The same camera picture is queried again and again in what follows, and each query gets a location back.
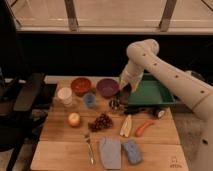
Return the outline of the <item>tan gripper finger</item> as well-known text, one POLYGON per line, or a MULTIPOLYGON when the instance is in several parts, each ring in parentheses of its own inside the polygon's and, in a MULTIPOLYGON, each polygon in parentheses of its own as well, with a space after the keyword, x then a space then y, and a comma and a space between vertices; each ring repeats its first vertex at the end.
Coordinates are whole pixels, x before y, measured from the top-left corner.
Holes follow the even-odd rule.
POLYGON ((123 89, 126 85, 127 85, 127 82, 123 79, 120 79, 120 82, 119 82, 120 89, 123 89))
POLYGON ((135 92, 136 90, 137 90, 137 88, 138 88, 138 86, 139 86, 139 82, 133 82, 132 84, 131 84, 131 88, 132 88, 132 92, 135 92))

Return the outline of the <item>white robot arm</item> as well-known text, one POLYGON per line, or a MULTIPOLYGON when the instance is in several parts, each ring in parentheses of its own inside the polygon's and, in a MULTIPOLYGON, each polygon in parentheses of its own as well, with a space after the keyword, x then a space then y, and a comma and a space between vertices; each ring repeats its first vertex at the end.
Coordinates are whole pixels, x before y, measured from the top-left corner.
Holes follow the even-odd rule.
POLYGON ((163 61, 157 56, 158 52, 159 44, 154 39, 129 44, 128 63, 120 76, 120 88, 130 84, 135 91, 144 71, 166 86, 205 122, 192 171, 213 171, 213 86, 163 61))

